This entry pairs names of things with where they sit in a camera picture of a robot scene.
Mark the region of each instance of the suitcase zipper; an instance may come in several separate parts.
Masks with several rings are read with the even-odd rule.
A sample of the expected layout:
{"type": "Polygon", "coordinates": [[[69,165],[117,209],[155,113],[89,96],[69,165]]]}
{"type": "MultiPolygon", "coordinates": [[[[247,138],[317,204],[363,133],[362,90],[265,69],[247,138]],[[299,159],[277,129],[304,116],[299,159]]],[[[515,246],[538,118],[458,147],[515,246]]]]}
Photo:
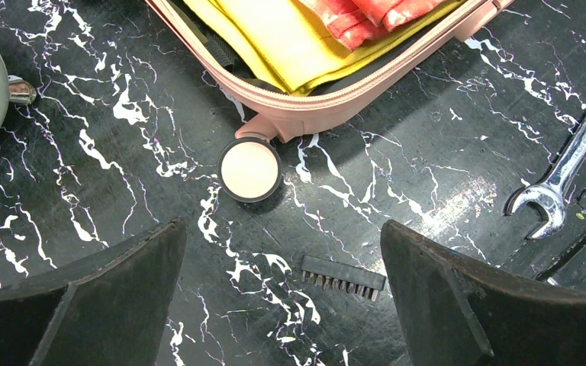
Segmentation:
{"type": "Polygon", "coordinates": [[[335,91],[327,95],[308,96],[308,97],[294,97],[290,95],[282,95],[273,91],[268,91],[256,86],[250,85],[236,76],[230,74],[225,69],[221,69],[215,65],[214,58],[209,54],[208,50],[202,44],[195,41],[196,36],[192,30],[187,27],[185,21],[179,17],[178,13],[173,9],[172,5],[166,0],[148,0],[150,5],[155,11],[162,14],[169,25],[176,27],[177,34],[182,35],[182,40],[185,41],[188,48],[197,56],[203,59],[204,64],[210,74],[213,77],[224,79],[228,86],[233,88],[236,92],[244,95],[246,98],[255,101],[256,103],[262,104],[266,107],[285,109],[289,111],[311,111],[317,109],[328,108],[337,104],[346,103],[352,101],[366,92],[372,89],[373,86],[378,85],[393,76],[397,71],[403,69],[410,60],[412,60],[417,54],[421,53],[427,48],[433,48],[435,43],[445,43],[447,40],[443,40],[443,35],[454,27],[460,26],[467,20],[467,16],[474,14],[476,10],[481,8],[485,4],[492,4],[496,11],[497,7],[501,4],[502,6],[508,5],[508,2],[499,2],[500,0],[485,0],[479,1],[467,1],[461,4],[451,14],[447,15],[444,20],[439,21],[433,26],[428,34],[421,37],[412,46],[408,48],[406,52],[403,52],[399,57],[391,61],[388,65],[383,66],[376,72],[365,77],[353,85],[345,87],[342,90],[335,91]],[[456,23],[447,21],[450,19],[459,19],[456,23]]]}

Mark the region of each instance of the screwdriver bit set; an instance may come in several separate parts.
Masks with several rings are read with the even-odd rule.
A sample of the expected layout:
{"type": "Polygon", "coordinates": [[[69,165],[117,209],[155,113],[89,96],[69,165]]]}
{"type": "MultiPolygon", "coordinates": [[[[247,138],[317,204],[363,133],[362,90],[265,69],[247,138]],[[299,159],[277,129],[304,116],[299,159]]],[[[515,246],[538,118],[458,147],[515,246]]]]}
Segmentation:
{"type": "Polygon", "coordinates": [[[305,255],[302,258],[302,282],[340,289],[376,301],[387,278],[376,272],[305,255]]]}

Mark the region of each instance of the metal object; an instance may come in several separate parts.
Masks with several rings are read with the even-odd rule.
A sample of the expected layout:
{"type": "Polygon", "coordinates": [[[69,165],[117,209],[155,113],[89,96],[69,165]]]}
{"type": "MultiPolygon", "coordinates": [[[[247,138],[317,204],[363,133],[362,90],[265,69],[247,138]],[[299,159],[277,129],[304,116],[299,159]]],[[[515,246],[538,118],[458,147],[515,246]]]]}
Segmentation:
{"type": "Polygon", "coordinates": [[[0,365],[151,365],[185,254],[175,219],[0,290],[0,365]]]}
{"type": "Polygon", "coordinates": [[[565,225],[565,196],[586,157],[586,116],[572,140],[549,174],[539,183],[523,188],[510,199],[507,215],[515,214],[524,204],[535,204],[545,219],[528,239],[542,239],[557,233],[565,225]]]}
{"type": "Polygon", "coordinates": [[[37,99],[37,90],[29,82],[17,76],[8,77],[8,89],[11,103],[30,105],[37,99]]]}
{"type": "Polygon", "coordinates": [[[381,250],[412,365],[586,365],[586,293],[501,271],[394,221],[381,250]]]}
{"type": "Polygon", "coordinates": [[[351,265],[305,255],[302,259],[302,282],[322,286],[323,290],[340,289],[372,301],[385,288],[385,276],[351,265]]]}

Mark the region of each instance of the yellow cloth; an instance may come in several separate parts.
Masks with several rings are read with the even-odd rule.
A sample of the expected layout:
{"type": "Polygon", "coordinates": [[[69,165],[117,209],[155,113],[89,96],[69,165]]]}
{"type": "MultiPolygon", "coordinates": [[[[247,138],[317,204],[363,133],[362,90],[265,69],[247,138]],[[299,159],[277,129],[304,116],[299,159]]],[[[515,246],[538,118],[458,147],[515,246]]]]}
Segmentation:
{"type": "Polygon", "coordinates": [[[224,38],[255,76],[290,95],[305,96],[385,54],[465,0],[438,8],[389,36],[350,52],[331,37],[317,16],[297,0],[184,0],[224,38]]]}

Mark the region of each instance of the caster wheel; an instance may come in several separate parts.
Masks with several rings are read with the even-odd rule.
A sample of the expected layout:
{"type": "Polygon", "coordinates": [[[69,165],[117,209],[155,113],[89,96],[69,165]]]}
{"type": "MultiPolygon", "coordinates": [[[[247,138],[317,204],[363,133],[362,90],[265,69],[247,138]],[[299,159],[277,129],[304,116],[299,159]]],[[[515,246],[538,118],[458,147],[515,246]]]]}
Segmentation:
{"type": "Polygon", "coordinates": [[[275,192],[282,180],[282,161],[265,140],[243,137],[226,146],[219,157],[217,173],[226,193],[251,204],[275,192]]]}

